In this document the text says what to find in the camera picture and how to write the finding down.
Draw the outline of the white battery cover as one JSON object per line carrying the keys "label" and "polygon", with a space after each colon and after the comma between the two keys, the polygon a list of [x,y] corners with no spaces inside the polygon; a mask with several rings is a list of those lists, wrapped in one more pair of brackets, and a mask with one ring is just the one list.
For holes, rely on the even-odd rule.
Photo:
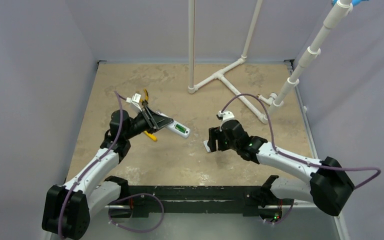
{"label": "white battery cover", "polygon": [[211,149],[210,149],[210,147],[208,146],[208,140],[205,140],[204,142],[203,142],[203,145],[204,145],[204,147],[205,147],[205,150],[208,152],[208,153],[211,153],[212,151],[211,151]]}

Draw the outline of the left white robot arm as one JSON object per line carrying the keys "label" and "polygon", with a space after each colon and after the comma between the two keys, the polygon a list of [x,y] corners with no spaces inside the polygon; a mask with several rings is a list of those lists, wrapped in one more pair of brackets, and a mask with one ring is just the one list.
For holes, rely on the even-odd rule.
{"label": "left white robot arm", "polygon": [[93,159],[71,180],[53,185],[46,193],[41,228],[60,238],[79,240],[91,218],[110,203],[132,206],[127,180],[107,177],[127,156],[130,139],[142,132],[155,133],[174,119],[144,105],[136,117],[122,108],[112,113],[109,129]]}

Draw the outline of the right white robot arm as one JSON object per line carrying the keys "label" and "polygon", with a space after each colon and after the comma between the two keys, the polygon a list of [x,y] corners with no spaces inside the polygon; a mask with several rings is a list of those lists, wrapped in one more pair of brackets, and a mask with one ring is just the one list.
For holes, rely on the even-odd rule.
{"label": "right white robot arm", "polygon": [[205,143],[209,153],[235,151],[243,160],[281,170],[298,179],[296,184],[280,177],[261,189],[260,196],[268,204],[289,198],[314,203],[322,212],[338,216],[355,189],[341,164],[332,157],[324,160],[308,158],[276,148],[267,139],[248,135],[238,120],[228,120],[208,130]]}

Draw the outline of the green battery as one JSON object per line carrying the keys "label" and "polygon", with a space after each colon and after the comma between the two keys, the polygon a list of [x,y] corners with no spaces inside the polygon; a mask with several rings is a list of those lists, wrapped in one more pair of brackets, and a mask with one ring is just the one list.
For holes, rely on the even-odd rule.
{"label": "green battery", "polygon": [[177,130],[179,130],[180,132],[184,132],[184,131],[185,131],[185,129],[184,129],[181,125],[179,125],[179,124],[176,124],[176,125],[175,125],[175,128],[176,128]]}

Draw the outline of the white remote control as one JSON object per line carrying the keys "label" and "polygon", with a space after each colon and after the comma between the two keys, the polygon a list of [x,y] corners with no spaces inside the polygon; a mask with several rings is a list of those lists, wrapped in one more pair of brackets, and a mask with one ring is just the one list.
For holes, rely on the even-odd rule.
{"label": "white remote control", "polygon": [[190,136],[191,130],[184,124],[173,119],[173,122],[164,127],[171,132],[179,135],[180,137],[187,139]]}

